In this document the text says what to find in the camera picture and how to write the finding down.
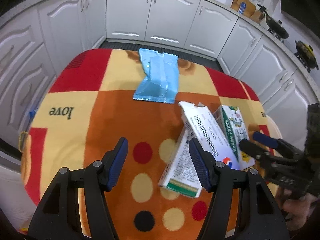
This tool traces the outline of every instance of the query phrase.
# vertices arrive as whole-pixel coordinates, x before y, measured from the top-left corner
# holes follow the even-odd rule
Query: human hand
[[[301,197],[298,200],[287,199],[283,202],[283,195],[289,197],[292,191],[280,187],[275,196],[275,200],[280,209],[291,214],[292,219],[286,222],[289,231],[300,229],[307,221],[310,215],[310,205],[312,202],[316,201],[317,198],[309,193]]]

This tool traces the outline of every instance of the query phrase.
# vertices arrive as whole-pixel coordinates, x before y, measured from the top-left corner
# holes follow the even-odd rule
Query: small box on counter
[[[188,130],[184,127],[158,185],[197,198],[202,187],[189,154],[190,139]]]
[[[207,106],[195,106],[181,101],[182,121],[191,137],[196,137],[205,151],[211,152],[217,161],[230,168],[240,169],[230,144]]]
[[[239,148],[239,142],[242,139],[249,139],[240,109],[236,106],[220,106],[213,113],[213,117],[226,135],[240,169],[244,170],[254,165],[255,160]]]

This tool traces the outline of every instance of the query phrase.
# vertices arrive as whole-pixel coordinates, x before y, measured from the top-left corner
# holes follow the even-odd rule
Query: cabinet door
[[[36,8],[23,12],[0,30],[0,87],[42,42]]]
[[[240,69],[262,33],[251,24],[239,18],[217,60],[225,74],[234,76]]]
[[[235,78],[247,83],[264,104],[296,69],[297,66],[273,41],[262,36]]]
[[[277,124],[283,139],[304,150],[308,105],[317,103],[305,77],[296,70],[263,108]]]
[[[106,39],[107,0],[84,0],[88,49],[98,48]]]
[[[201,0],[184,48],[216,58],[237,19],[224,8]]]
[[[183,48],[200,0],[151,0],[145,41]]]
[[[48,0],[38,10],[50,59],[61,72],[75,56],[88,49],[84,0]]]
[[[29,125],[29,112],[37,108],[55,73],[44,44],[17,68],[10,81],[0,87],[0,137],[18,147],[21,131]]]
[[[107,0],[107,38],[143,41],[151,0]]]

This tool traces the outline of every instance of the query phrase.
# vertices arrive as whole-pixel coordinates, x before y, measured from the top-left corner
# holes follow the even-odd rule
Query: tablecloth
[[[81,169],[100,160],[120,137],[129,152],[118,184],[106,194],[120,239],[196,239],[211,194],[192,199],[157,186],[183,127],[177,102],[238,106],[249,133],[269,135],[253,90],[219,71],[178,60],[175,104],[133,100],[145,77],[135,51],[93,49],[79,54],[57,78],[32,122],[22,155],[25,189],[38,204],[61,167]],[[83,233],[90,235],[79,192]],[[228,225],[234,228],[237,191]]]

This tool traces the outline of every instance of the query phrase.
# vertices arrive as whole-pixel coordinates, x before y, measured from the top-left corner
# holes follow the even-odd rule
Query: black polka dot
[[[150,231],[155,225],[155,219],[149,211],[140,211],[134,217],[134,226],[142,232]]]

